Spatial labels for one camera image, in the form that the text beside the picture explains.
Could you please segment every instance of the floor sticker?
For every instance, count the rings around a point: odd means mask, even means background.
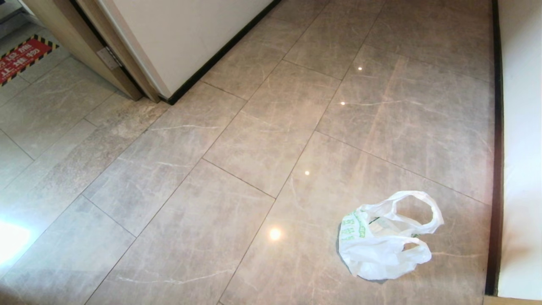
[[[0,87],[60,46],[34,35],[0,58]]]

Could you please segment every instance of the marble tile floor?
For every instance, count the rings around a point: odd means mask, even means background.
[[[171,107],[132,102],[71,57],[0,88],[0,303],[480,305],[489,8],[283,0]],[[408,189],[442,210],[422,237],[432,260],[353,277],[342,217]],[[414,199],[399,212],[430,220]]]

